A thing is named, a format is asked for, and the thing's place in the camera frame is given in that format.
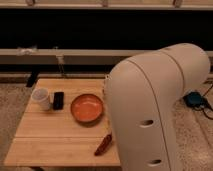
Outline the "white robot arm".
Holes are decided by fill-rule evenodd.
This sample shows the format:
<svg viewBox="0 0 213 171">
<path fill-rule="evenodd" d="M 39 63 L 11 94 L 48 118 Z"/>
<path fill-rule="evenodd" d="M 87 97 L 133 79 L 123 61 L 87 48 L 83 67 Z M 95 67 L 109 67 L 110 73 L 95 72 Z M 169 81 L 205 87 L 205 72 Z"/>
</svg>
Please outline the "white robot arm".
<svg viewBox="0 0 213 171">
<path fill-rule="evenodd" d="M 200 47 L 181 43 L 118 63 L 104 97 L 122 171 L 183 171 L 171 110 L 210 72 Z"/>
</svg>

